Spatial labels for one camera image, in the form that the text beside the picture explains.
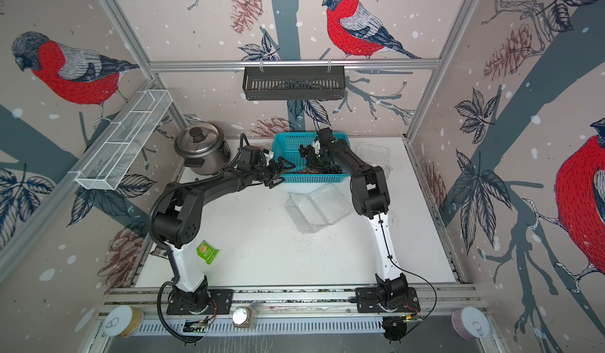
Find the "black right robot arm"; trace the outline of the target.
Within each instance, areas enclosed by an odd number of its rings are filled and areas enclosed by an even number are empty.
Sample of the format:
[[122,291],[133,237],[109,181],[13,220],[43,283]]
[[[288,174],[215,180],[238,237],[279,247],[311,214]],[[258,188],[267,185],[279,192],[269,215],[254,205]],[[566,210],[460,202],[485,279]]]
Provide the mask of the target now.
[[313,143],[299,146],[307,167],[325,173],[338,166],[350,177],[350,192],[355,212],[369,219],[376,248],[376,296],[386,311],[403,306],[409,295],[404,271],[399,267],[389,228],[390,194],[382,167],[365,162],[348,142],[337,139],[329,128],[320,129]]

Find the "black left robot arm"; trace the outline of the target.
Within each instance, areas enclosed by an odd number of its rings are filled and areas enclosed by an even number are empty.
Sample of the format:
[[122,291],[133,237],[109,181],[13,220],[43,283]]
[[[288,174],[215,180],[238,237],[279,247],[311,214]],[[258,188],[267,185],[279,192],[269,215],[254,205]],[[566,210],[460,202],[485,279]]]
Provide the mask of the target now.
[[208,282],[193,244],[200,228],[203,208],[223,196],[253,185],[273,189],[285,180],[282,174],[296,165],[286,159],[270,159],[269,152],[245,145],[234,163],[209,178],[170,183],[154,202],[149,214],[152,240],[165,250],[173,271],[173,299],[201,312],[210,304]]

